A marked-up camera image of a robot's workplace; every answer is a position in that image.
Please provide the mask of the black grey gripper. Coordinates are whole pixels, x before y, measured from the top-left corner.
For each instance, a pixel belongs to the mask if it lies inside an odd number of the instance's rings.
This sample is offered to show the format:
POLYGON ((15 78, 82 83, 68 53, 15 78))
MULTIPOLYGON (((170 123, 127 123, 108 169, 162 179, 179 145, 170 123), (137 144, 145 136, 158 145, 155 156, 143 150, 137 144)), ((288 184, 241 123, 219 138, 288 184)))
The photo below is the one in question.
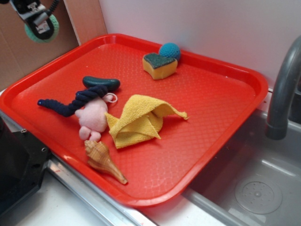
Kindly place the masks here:
POLYGON ((9 3, 27 24, 33 24, 33 37, 36 40, 52 40, 55 37, 55 27, 46 7, 40 0, 10 0, 9 3))

